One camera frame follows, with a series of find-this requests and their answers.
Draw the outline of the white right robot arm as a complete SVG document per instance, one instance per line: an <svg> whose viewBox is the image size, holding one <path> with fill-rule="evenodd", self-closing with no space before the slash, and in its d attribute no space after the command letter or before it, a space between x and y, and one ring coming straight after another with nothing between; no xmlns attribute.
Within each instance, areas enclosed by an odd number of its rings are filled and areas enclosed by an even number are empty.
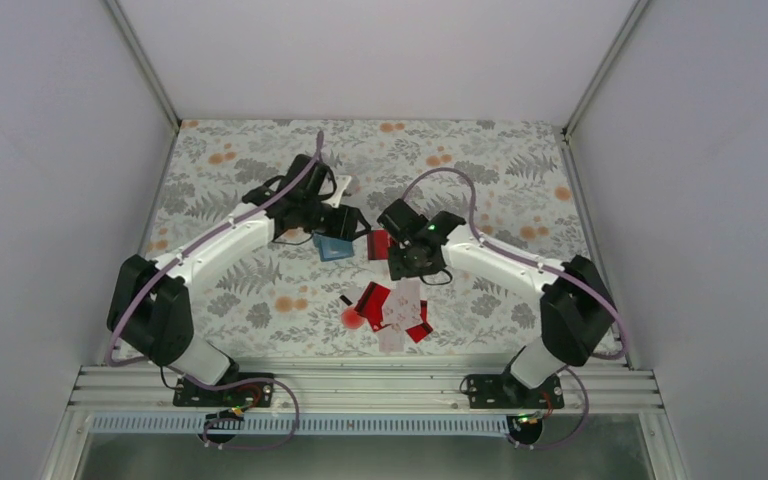
<svg viewBox="0 0 768 480"><path fill-rule="evenodd" d="M525 407L540 386L564 367L583 366L616 322L616 308L593 262L546 259L495 244L463 217L432 218L402 199L378 217L394 243L388 250L392 280L463 271L539 304L540 335L523 346L502 373L504 399Z"/></svg>

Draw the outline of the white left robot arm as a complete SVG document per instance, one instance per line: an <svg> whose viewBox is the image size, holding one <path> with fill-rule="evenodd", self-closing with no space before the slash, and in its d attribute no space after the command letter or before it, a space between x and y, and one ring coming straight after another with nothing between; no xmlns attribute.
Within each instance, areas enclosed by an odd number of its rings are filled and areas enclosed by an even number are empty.
<svg viewBox="0 0 768 480"><path fill-rule="evenodd" d="M109 345L124 342L140 360L187 376L212 404L230 402L238 366L196 333L191 294L289 230L348 242L369 233L360 210L343 202L352 181L320 155L299 154L285 174L247 192L196 239L155 259L136 254L125 260L107 316Z"/></svg>

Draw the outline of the aluminium corner post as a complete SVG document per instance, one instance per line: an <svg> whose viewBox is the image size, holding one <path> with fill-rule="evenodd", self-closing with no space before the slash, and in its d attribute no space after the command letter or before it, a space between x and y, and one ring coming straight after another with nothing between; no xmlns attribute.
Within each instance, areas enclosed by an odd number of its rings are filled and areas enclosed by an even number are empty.
<svg viewBox="0 0 768 480"><path fill-rule="evenodd" d="M614 64L617 62L619 56L625 48L629 38L635 32L637 25L639 24L641 18L644 16L646 10L649 7L649 4L649 0L636 0L633 3L618 32L612 40L608 50L600 61L595 73L588 82L583 94L579 98L575 109L571 113L566 124L561 129L562 138L566 142L571 140L572 135L583 120L590 104L595 99L604 81L607 79Z"/></svg>
<svg viewBox="0 0 768 480"><path fill-rule="evenodd" d="M167 123L175 132L178 132L180 130L181 119L175 111L173 103L170 100L166 89L162 85L160 77L154 69L151 60L149 59L146 50L139 40L137 32L129 20L121 2L117 0L103 0L102 3L109 11L113 23L120 32L120 35L122 36L131 56L136 62L141 76L151 91L155 102L163 112Z"/></svg>

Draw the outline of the aluminium rail frame front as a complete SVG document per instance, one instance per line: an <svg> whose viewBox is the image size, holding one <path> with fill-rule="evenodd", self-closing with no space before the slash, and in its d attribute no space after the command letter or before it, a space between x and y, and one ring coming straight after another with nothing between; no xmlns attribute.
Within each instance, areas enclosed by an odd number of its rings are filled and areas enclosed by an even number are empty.
<svg viewBox="0 0 768 480"><path fill-rule="evenodd" d="M464 395L464 377L493 373L502 365L494 357L422 357L326 359L308 362L278 359L251 364L254 371L274 374L287 385L304 413L455 414L472 409ZM655 376L621 363L595 362L559 376L564 397L560 414L655 413L664 408ZM169 411L173 393L159 372L148 366L80 370L68 400L71 410Z"/></svg>

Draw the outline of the blue leather card holder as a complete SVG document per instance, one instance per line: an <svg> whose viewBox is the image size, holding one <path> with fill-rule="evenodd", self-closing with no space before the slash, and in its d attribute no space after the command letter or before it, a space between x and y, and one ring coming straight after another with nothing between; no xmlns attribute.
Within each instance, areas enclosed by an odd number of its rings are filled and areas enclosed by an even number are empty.
<svg viewBox="0 0 768 480"><path fill-rule="evenodd" d="M351 241L328 237L318 233L313 234L312 240L322 262L348 259L355 255L354 246Z"/></svg>

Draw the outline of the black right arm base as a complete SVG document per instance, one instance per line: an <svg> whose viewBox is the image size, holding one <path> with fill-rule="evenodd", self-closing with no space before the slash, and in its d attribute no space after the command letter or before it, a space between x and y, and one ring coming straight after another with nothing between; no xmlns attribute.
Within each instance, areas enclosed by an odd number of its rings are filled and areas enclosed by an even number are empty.
<svg viewBox="0 0 768 480"><path fill-rule="evenodd" d="M550 375L538 387L526 387L509 374L470 374L459 386L472 409L560 409L565 406L560 379Z"/></svg>

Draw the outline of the red card with black stripe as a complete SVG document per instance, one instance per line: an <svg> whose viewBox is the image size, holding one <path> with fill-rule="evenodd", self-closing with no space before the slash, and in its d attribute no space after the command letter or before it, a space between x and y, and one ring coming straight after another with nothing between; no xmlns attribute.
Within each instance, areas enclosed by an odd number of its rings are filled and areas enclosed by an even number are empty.
<svg viewBox="0 0 768 480"><path fill-rule="evenodd" d="M390 293L388 287L370 282L354 305L355 312L367 321L374 332L384 327L383 305Z"/></svg>

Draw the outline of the white floral card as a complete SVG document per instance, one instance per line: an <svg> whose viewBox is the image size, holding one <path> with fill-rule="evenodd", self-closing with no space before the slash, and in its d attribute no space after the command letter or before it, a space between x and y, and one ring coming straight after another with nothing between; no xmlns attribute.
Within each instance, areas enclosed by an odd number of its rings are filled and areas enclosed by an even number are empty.
<svg viewBox="0 0 768 480"><path fill-rule="evenodd" d="M403 279L395 283L382 305L385 325L406 331L422 323L421 283L417 279Z"/></svg>

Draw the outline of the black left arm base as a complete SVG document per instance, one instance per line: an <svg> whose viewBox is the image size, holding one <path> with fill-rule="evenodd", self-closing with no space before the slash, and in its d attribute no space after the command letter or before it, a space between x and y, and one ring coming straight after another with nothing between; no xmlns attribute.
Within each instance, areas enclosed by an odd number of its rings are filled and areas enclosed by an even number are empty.
<svg viewBox="0 0 768 480"><path fill-rule="evenodd" d="M190 408L266 408L271 406L274 391L271 373L237 373L218 390L200 387L189 380L179 380L173 396L175 407Z"/></svg>

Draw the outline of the aluminium corner post right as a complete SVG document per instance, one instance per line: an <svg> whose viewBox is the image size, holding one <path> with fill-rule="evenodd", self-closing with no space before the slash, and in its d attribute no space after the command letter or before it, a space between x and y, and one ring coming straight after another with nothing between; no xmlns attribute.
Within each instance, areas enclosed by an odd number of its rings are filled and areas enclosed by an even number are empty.
<svg viewBox="0 0 768 480"><path fill-rule="evenodd" d="M604 81L607 79L614 64L617 62L619 56L625 48L629 38L635 32L637 25L639 24L641 18L644 16L646 10L649 7L649 4L649 0L636 0L633 3L618 32L612 40L608 50L600 61L595 73L588 82L583 94L579 98L575 109L571 113L566 124L561 129L562 138L566 142L571 140L572 135L583 120L590 104L595 99Z"/></svg>

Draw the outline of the white card with red circle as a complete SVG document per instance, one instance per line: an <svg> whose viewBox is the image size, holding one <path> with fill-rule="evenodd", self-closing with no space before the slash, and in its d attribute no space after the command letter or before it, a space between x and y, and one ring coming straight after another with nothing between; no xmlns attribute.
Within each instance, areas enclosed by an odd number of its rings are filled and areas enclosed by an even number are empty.
<svg viewBox="0 0 768 480"><path fill-rule="evenodd" d="M345 305L341 314L342 325L349 330L361 328L366 323L366 318L355 309L354 302L345 295L341 295L339 299Z"/></svg>

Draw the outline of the aluminium corner post left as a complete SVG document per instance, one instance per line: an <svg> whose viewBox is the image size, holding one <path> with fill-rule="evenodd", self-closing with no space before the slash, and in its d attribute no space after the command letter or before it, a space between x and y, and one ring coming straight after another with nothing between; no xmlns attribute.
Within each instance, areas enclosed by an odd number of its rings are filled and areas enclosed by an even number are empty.
<svg viewBox="0 0 768 480"><path fill-rule="evenodd" d="M102 3L109 11L113 23L120 32L120 35L122 36L131 56L136 62L141 76L151 91L155 102L163 112L167 123L175 132L178 132L180 130L181 119L175 111L173 103L170 100L166 89L162 85L160 77L154 69L151 60L149 59L146 50L139 40L137 32L129 20L121 2L117 0L103 0Z"/></svg>

